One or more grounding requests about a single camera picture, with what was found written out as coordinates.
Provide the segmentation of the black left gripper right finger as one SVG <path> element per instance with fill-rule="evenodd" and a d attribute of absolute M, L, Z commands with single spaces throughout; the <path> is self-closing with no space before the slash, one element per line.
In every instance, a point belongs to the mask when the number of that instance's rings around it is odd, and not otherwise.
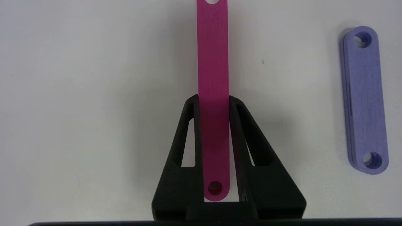
<path fill-rule="evenodd" d="M 229 113 L 239 201 L 258 218 L 302 218 L 306 199 L 246 105 L 230 96 Z"/>

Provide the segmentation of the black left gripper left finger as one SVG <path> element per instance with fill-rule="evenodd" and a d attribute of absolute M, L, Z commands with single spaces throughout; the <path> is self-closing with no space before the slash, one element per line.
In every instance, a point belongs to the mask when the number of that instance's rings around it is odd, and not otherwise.
<path fill-rule="evenodd" d="M 188 125 L 194 120 L 195 166 L 182 167 Z M 187 209 L 204 203 L 203 154 L 200 132 L 199 97 L 186 100 L 155 195 L 155 220 L 185 220 Z"/>

